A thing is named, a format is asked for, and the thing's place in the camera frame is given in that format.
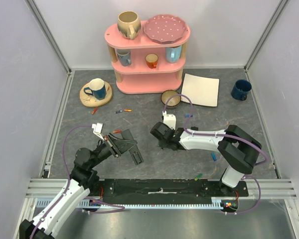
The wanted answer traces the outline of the black remote control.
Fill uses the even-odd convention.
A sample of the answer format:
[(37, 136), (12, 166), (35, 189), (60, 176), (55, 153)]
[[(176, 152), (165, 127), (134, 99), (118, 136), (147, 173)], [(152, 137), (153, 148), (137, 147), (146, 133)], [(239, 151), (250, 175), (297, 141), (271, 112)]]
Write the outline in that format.
[(134, 140), (134, 138), (132, 136), (131, 131), (129, 129), (126, 129), (121, 132), (121, 135), (122, 135), (123, 139), (134, 142), (134, 145), (129, 148), (129, 153), (130, 153), (135, 165), (139, 165), (139, 164), (143, 163), (143, 161), (144, 161), (143, 157), (139, 151), (137, 142)]

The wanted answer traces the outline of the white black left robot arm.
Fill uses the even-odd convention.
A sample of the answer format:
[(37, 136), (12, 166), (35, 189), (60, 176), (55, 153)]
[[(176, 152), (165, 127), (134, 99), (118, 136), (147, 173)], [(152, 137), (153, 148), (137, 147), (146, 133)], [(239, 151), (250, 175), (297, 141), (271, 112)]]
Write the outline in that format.
[(80, 148), (75, 155), (74, 168), (68, 174), (65, 186), (57, 196), (31, 221), (25, 219), (19, 226), (20, 239), (53, 239), (57, 230), (88, 195), (99, 192), (99, 176), (93, 168), (110, 156), (120, 157), (137, 142), (129, 130), (129, 138), (118, 138), (113, 134), (104, 135), (95, 150)]

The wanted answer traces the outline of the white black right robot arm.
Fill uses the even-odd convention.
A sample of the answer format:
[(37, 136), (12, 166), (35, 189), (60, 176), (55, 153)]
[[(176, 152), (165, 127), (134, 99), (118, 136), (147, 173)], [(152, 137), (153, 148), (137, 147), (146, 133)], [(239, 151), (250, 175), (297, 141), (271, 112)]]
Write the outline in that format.
[(171, 150), (202, 149), (219, 152), (229, 166), (223, 173), (218, 190), (230, 196), (245, 175), (252, 174), (262, 145), (236, 125), (215, 132), (197, 131), (195, 127), (172, 129), (158, 122), (150, 133), (158, 139), (159, 147)]

